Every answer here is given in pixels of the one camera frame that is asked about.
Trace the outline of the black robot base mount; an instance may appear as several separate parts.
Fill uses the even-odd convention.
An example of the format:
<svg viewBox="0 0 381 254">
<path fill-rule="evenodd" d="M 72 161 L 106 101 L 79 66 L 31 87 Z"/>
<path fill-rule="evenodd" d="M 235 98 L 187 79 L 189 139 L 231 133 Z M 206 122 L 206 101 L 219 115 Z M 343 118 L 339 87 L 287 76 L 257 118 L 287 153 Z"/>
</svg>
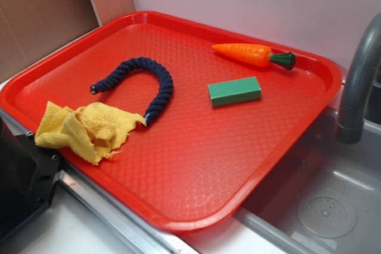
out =
<svg viewBox="0 0 381 254">
<path fill-rule="evenodd" d="M 44 213 L 52 203 L 62 156 L 14 135 L 1 120 L 1 244 Z"/>
</svg>

